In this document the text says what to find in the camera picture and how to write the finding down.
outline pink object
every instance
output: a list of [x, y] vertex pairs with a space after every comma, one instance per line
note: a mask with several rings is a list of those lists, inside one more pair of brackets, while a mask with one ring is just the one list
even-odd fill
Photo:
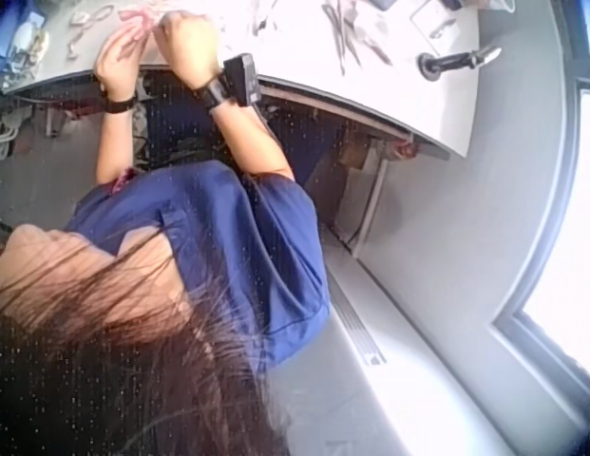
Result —
[[[135, 41], [141, 40], [141, 39], [145, 38], [146, 35], [151, 33], [153, 28], [156, 26], [156, 24], [161, 19], [159, 17], [159, 15], [154, 10], [149, 8], [148, 6], [126, 7], [124, 9], [120, 9], [119, 11], [117, 11], [117, 15], [119, 16], [119, 18], [122, 22], [137, 20], [140, 18], [141, 31], [140, 31], [140, 33], [137, 33]], [[131, 49], [133, 48], [131, 45], [133, 43], [135, 43], [135, 41], [132, 41], [131, 43], [129, 43], [128, 45], [126, 45], [124, 47], [124, 50], [122, 51], [122, 54], [120, 55], [120, 60], [124, 56], [126, 56], [128, 54], [128, 52], [131, 51]]]
[[148, 6], [121, 9], [117, 14], [122, 22], [141, 18], [141, 26], [146, 32], [151, 31], [160, 20], [158, 14]]

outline blue scrubs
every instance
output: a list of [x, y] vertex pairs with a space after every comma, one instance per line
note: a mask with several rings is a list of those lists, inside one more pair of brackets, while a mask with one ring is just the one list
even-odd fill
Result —
[[94, 189], [67, 231], [111, 255], [125, 233], [166, 233], [187, 290], [224, 286], [221, 305], [243, 335], [259, 336], [251, 361], [272, 367], [307, 344], [329, 314], [314, 204], [279, 175], [239, 177], [219, 161], [140, 175], [111, 195]]

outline desk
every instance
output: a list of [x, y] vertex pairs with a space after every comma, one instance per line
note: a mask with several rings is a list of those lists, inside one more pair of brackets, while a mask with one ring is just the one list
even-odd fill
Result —
[[[476, 107], [478, 71], [453, 71], [435, 83], [426, 81], [419, 73], [417, 55], [436, 52], [410, 18], [428, 0], [398, 0], [384, 13], [390, 37], [387, 52], [393, 66], [382, 63], [368, 48], [357, 47], [362, 68], [348, 55], [345, 75], [341, 73], [333, 28], [321, 8], [321, 0], [278, 0], [271, 16], [276, 28], [270, 24], [258, 36], [253, 36], [251, 5], [256, 1], [217, 0], [228, 30], [222, 35], [221, 60], [251, 52], [262, 78], [304, 90], [324, 101], [352, 105], [358, 112], [367, 112], [466, 156]], [[191, 4], [186, 0], [181, 3]], [[67, 43], [76, 34], [69, 21], [76, 10], [93, 12], [104, 4], [109, 2], [84, 0], [77, 7], [63, 5], [52, 14], [45, 26], [50, 35], [50, 48], [35, 80], [24, 81], [6, 92], [91, 71], [107, 35], [120, 25], [117, 12], [88, 31], [78, 43], [80, 57], [74, 61], [67, 58]], [[441, 54], [477, 49], [478, 12], [461, 9], [453, 17], [459, 35]], [[165, 66], [153, 40], [149, 40], [143, 65]]]

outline black watch strap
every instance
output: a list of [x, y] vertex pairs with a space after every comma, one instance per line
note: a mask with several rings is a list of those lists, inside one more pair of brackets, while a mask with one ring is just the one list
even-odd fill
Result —
[[222, 105], [231, 98], [222, 75], [217, 76], [207, 85], [198, 90], [201, 102], [206, 109], [211, 110]]
[[106, 96], [106, 93], [104, 93], [103, 108], [105, 109], [105, 112], [108, 112], [109, 114], [120, 114], [121, 112], [133, 109], [138, 100], [138, 97], [136, 96], [136, 94], [134, 94], [132, 98], [126, 100], [125, 102], [113, 102], [109, 100]]

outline bright light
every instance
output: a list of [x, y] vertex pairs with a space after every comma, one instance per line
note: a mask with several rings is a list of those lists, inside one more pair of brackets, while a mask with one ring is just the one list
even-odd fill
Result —
[[580, 153], [571, 200], [540, 282], [524, 306], [590, 373], [590, 93], [580, 106]]

